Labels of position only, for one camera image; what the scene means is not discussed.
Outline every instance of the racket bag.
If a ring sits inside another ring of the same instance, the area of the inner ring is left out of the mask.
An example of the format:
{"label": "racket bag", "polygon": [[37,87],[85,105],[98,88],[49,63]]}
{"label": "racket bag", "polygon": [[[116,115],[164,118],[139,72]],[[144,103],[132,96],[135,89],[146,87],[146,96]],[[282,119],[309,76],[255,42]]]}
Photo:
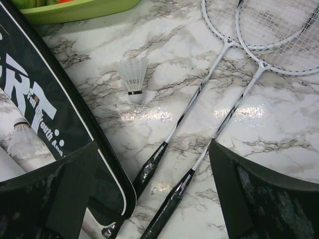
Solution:
{"label": "racket bag", "polygon": [[108,139],[59,62],[10,0],[0,0],[0,88],[56,160],[97,143],[88,211],[105,227],[129,218],[135,191]]}
{"label": "racket bag", "polygon": [[230,239],[319,235],[319,184],[278,173],[212,140],[209,158]]}
{"label": "racket bag", "polygon": [[0,147],[0,182],[22,174],[24,170]]}

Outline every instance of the white marble countertop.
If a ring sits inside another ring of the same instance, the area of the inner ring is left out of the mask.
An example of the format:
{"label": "white marble countertop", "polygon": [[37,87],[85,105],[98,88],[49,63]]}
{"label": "white marble countertop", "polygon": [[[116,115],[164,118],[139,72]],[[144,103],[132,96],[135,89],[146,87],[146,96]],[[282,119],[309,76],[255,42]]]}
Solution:
{"label": "white marble countertop", "polygon": [[[206,27],[198,0],[141,0],[106,17],[38,28],[80,91],[131,180],[171,128],[222,43]],[[113,63],[147,57],[142,105],[129,102]],[[119,239],[138,239],[174,184],[191,167],[257,66],[232,49],[217,67],[140,197]],[[234,152],[286,175],[319,183],[319,85],[317,78],[265,73],[218,141]],[[6,148],[19,117],[1,93],[0,144]],[[52,161],[44,149],[25,169]],[[100,229],[86,226],[94,239]],[[208,156],[160,239],[226,239]]]}

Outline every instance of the badminton racket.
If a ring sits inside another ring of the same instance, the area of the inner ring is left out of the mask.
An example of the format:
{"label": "badminton racket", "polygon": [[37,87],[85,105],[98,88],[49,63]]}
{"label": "badminton racket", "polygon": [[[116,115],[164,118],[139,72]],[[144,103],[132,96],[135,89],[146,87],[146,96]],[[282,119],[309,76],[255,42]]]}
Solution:
{"label": "badminton racket", "polygon": [[[264,71],[271,70],[289,76],[306,76],[319,71],[317,6],[318,1],[314,0],[249,0],[247,3],[239,1],[235,24],[238,39],[247,54],[258,63],[259,68],[212,140],[218,138]],[[208,152],[209,145],[210,143],[193,167],[171,190],[141,239],[156,239],[159,236],[180,204],[195,170]]]}
{"label": "badminton racket", "polygon": [[[221,61],[229,48],[241,47],[240,43],[235,40],[235,38],[237,38],[234,28],[237,3],[237,0],[202,1],[202,12],[205,22],[208,28],[224,43],[224,45],[212,67],[209,69],[207,76],[202,80],[195,94],[192,96],[188,105],[186,106],[183,114],[169,133],[167,139],[158,147],[158,149],[153,153],[153,155],[149,158],[149,160],[147,160],[147,162],[138,172],[133,182],[137,198],[139,198],[147,184],[150,182],[151,178],[154,176],[157,165],[162,159],[172,136],[176,132],[177,128],[180,126],[189,109],[197,100],[199,94],[202,92],[204,86],[207,84],[218,63]],[[252,48],[253,50],[259,49],[256,46],[253,46]]]}

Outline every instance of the green container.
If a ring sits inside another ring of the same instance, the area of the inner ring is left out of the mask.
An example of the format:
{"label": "green container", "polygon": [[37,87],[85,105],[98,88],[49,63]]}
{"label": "green container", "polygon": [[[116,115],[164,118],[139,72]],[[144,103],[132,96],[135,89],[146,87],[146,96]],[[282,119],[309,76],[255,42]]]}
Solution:
{"label": "green container", "polygon": [[53,24],[84,20],[126,11],[139,0],[74,0],[70,2],[23,9],[32,24]]}

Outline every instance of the shuttlecock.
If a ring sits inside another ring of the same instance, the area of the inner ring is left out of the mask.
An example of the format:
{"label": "shuttlecock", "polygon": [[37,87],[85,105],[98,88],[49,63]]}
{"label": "shuttlecock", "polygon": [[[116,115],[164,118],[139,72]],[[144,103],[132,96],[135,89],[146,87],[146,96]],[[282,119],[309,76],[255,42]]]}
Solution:
{"label": "shuttlecock", "polygon": [[143,100],[142,87],[146,69],[148,68],[147,59],[122,60],[115,63],[115,65],[126,88],[128,88],[130,101],[135,104],[141,103]]}
{"label": "shuttlecock", "polygon": [[24,118],[18,118],[14,121],[13,128],[14,132],[7,150],[8,154],[25,157],[34,153],[37,150],[39,138],[27,121]]}

